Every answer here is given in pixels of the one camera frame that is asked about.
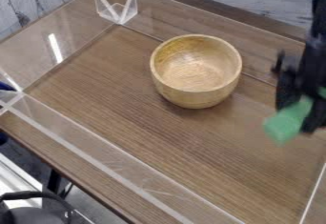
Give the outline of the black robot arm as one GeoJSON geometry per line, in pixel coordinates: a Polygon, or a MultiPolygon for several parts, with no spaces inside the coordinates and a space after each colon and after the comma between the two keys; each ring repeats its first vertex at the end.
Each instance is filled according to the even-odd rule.
{"type": "Polygon", "coordinates": [[[312,23],[300,58],[280,51],[271,71],[277,76],[276,111],[292,106],[306,95],[312,107],[299,132],[314,133],[326,127],[326,0],[312,0],[312,23]]]}

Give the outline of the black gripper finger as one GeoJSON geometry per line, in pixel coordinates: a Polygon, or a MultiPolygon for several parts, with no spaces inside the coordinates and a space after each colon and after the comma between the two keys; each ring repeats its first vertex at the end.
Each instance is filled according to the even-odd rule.
{"type": "Polygon", "coordinates": [[[275,108],[281,110],[300,98],[300,92],[295,87],[295,76],[291,74],[281,74],[276,85],[275,93],[275,108]]]}
{"type": "Polygon", "coordinates": [[[310,98],[307,99],[312,102],[312,107],[304,118],[300,132],[314,133],[319,128],[326,126],[326,99],[310,98]]]}

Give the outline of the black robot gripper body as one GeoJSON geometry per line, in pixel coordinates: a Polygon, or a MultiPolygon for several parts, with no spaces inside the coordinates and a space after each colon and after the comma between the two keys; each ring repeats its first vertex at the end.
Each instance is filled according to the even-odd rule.
{"type": "Polygon", "coordinates": [[[326,88],[326,35],[308,37],[300,57],[280,51],[271,71],[277,81],[281,74],[294,75],[296,90],[318,96],[318,89],[326,88]]]}

